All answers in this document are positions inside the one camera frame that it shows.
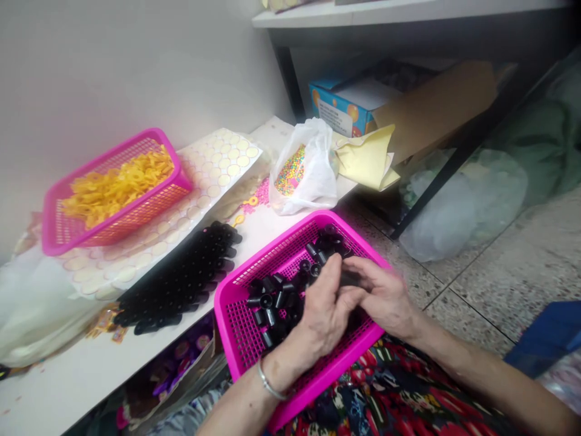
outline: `black metal leg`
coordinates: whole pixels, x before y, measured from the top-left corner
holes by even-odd
[[[301,91],[298,87],[295,66],[292,63],[291,50],[289,47],[277,47],[274,44],[273,47],[274,54],[277,57],[280,73],[283,76],[283,82],[284,86],[286,87],[286,93],[289,95],[290,107],[292,108],[292,111],[295,114],[297,123],[302,123],[306,119],[306,114],[304,112]]]
[[[458,169],[476,151],[487,136],[502,122],[504,117],[522,101],[527,93],[542,79],[555,64],[555,59],[540,59],[538,62],[519,65],[513,77],[506,84],[492,106],[476,119],[465,126],[453,139],[454,154],[436,175],[424,194],[418,199],[390,237],[397,239],[403,231],[418,216],[440,188],[454,175]]]

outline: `pink basket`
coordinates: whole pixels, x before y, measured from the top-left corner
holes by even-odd
[[[390,268],[361,236],[333,212],[314,212],[287,230],[230,273],[216,290],[216,320],[234,381],[251,368],[264,351],[260,334],[265,328],[260,330],[256,327],[252,310],[246,307],[250,282],[273,273],[292,277],[298,271],[301,260],[310,260],[304,246],[317,238],[318,229],[330,223],[335,224],[344,236],[345,244],[353,249],[356,256],[372,259],[377,264]],[[294,396],[278,407],[268,429],[275,432],[295,417],[338,379],[383,333],[381,327],[367,317],[357,330],[343,337],[331,354],[320,359],[309,372],[297,380]]]
[[[162,144],[171,156],[174,171],[151,191],[90,230],[85,229],[82,220],[69,218],[62,212],[61,201],[73,194],[70,184],[77,177],[83,177],[91,172],[103,174],[112,168],[120,168],[122,164],[140,154],[161,151]],[[191,190],[192,183],[182,171],[180,159],[165,133],[158,128],[144,130],[59,180],[50,188],[44,197],[42,210],[42,250],[47,256],[59,256],[75,247],[114,244],[148,223]]]

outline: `hand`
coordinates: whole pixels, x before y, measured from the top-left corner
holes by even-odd
[[[343,268],[359,274],[361,287],[344,286],[340,293],[346,292],[351,299],[359,300],[373,321],[389,334],[407,342],[421,334],[420,324],[425,315],[410,300],[400,277],[361,257],[348,257]]]
[[[308,287],[303,318],[287,338],[287,341],[295,340],[300,344],[295,350],[301,350],[300,359],[305,369],[333,351],[345,333],[349,314],[363,298],[357,290],[343,291],[337,298],[340,278],[341,256],[334,254],[322,268],[317,281]]]

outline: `blue object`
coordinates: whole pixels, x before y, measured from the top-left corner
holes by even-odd
[[[549,304],[522,334],[505,362],[536,378],[581,346],[581,301]]]

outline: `speckled floor tile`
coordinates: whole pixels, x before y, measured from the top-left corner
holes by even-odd
[[[486,318],[449,289],[442,292],[425,312],[456,336],[495,354],[504,356],[514,346]]]
[[[581,299],[581,188],[521,215],[451,285],[510,339],[553,301]]]
[[[335,212],[405,278],[410,295],[419,307],[425,308],[444,289],[436,277],[365,218],[351,210],[348,204],[341,203]]]
[[[388,236],[391,233],[392,227],[367,209],[357,198],[349,197],[346,199],[346,203],[349,205],[349,208],[367,219],[383,234]],[[489,244],[490,243],[486,243],[479,247],[466,249],[452,259],[423,262],[421,265],[436,276],[444,286],[448,286],[450,282],[454,280],[475,258],[477,258],[477,256],[483,252]]]

